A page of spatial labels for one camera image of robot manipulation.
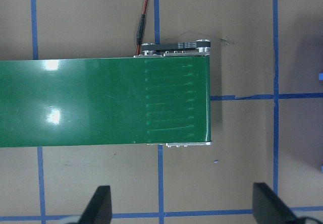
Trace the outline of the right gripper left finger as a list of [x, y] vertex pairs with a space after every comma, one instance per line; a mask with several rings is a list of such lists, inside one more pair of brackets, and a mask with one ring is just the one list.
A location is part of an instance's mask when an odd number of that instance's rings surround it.
[[78, 223], [105, 223], [112, 221], [110, 186], [99, 186], [94, 192]]

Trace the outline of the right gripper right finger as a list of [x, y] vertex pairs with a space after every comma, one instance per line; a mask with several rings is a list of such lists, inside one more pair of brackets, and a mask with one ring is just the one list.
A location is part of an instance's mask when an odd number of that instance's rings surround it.
[[297, 216], [266, 183], [253, 183], [252, 212], [261, 224], [297, 222]]

